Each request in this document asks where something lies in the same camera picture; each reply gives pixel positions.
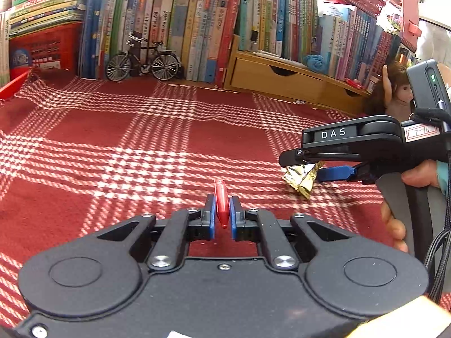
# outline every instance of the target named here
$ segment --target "doll's hair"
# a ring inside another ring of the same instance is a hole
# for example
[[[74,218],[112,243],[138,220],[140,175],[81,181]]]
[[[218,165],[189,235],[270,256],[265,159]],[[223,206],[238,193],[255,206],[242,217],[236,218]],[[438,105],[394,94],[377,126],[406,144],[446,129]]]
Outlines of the doll's hair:
[[[387,66],[387,73],[390,82],[392,83],[393,96],[396,95],[396,90],[402,85],[409,85],[409,78],[407,77],[406,67],[399,62],[393,62]],[[368,116],[376,116],[385,114],[384,105],[384,83],[381,79],[374,87],[370,97],[365,100],[364,112]]]

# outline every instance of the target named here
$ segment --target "gold candy wrapper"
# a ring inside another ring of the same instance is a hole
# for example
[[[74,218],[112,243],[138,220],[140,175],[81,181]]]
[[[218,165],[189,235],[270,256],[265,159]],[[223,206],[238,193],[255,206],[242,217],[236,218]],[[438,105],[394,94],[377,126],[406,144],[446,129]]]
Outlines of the gold candy wrapper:
[[[320,161],[317,164],[289,167],[283,175],[283,179],[305,198],[309,199],[318,169],[322,168],[323,165],[324,162]]]

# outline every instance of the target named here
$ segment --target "doll's arm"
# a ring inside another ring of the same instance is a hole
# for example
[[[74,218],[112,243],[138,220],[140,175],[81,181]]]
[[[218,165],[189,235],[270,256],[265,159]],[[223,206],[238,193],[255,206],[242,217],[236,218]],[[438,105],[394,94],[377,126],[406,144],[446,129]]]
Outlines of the doll's arm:
[[[388,69],[387,65],[384,65],[382,67],[382,80],[384,84],[384,105],[385,108],[388,107],[389,103],[392,101],[392,83],[390,82],[390,79],[388,78]]]

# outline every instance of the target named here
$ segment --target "red plaid blanket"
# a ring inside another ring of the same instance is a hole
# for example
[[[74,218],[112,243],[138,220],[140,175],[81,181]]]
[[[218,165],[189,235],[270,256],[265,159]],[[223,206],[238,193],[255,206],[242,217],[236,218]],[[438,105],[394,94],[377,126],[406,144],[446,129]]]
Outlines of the red plaid blanket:
[[[245,207],[279,218],[309,213],[391,243],[374,186],[315,185],[303,199],[283,180],[279,153],[303,128],[348,119],[335,110],[134,78],[65,72],[28,81],[0,109],[0,320],[27,314],[17,271],[32,255],[142,212],[169,217],[203,205],[222,178]],[[218,230],[191,255],[255,255]]]

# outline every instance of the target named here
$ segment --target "doll's face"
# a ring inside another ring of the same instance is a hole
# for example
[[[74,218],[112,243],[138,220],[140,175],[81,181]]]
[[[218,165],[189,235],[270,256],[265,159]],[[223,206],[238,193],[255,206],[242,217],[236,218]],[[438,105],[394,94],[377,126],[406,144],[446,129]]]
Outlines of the doll's face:
[[[410,88],[410,85],[401,85],[396,89],[396,98],[399,100],[409,103],[414,98],[414,95],[412,93],[412,89]]]

